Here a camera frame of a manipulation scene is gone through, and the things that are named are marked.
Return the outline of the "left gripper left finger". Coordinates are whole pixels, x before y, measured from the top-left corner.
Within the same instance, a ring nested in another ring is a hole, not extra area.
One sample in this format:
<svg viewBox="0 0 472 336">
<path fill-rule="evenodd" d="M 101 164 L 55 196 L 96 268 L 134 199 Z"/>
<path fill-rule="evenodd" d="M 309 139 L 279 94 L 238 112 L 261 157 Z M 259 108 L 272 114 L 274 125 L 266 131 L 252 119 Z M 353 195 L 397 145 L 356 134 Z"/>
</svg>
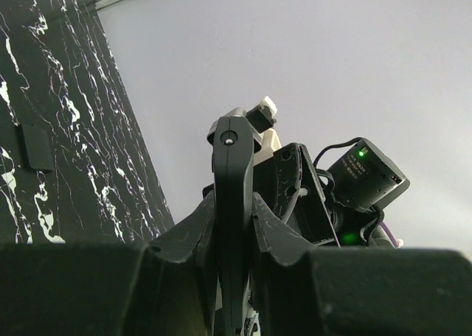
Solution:
<svg viewBox="0 0 472 336">
<path fill-rule="evenodd" d="M 211 335 L 214 199 L 144 245 L 1 247 L 3 335 Z"/>
</svg>

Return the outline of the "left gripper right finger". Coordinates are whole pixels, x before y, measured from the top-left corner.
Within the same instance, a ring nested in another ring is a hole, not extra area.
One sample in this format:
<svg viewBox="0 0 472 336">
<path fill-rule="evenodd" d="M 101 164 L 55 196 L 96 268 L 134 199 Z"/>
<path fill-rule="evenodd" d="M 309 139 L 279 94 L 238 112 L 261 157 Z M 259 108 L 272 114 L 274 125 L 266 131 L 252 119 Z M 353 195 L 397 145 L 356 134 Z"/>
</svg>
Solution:
<svg viewBox="0 0 472 336">
<path fill-rule="evenodd" d="M 471 261 L 437 249 L 317 247 L 253 197 L 263 335 L 469 335 Z"/>
</svg>

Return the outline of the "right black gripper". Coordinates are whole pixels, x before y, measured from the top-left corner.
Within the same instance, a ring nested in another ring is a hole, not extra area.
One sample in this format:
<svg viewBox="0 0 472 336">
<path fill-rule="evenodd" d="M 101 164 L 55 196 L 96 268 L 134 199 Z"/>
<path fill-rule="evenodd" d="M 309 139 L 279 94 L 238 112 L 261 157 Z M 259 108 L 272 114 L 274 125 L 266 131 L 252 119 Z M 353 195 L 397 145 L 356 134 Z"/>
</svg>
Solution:
<svg viewBox="0 0 472 336">
<path fill-rule="evenodd" d="M 274 153 L 274 160 L 274 214 L 307 241 L 316 246 L 403 245 L 384 222 L 385 208 L 410 187 L 410 180 L 369 139 L 331 144 L 313 163 L 305 145 L 290 143 Z M 318 176 L 326 180 L 322 186 Z"/>
</svg>

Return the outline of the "black remote battery cover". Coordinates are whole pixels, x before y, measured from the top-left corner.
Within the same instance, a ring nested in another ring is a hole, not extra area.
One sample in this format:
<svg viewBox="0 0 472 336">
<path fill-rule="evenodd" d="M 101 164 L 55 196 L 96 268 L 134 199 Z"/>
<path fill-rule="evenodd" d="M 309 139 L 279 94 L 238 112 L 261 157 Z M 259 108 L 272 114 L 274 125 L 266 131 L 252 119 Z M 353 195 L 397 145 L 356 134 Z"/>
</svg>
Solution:
<svg viewBox="0 0 472 336">
<path fill-rule="evenodd" d="M 53 172 L 55 164 L 47 131 L 33 124 L 21 124 L 19 131 L 27 169 L 36 172 Z"/>
</svg>

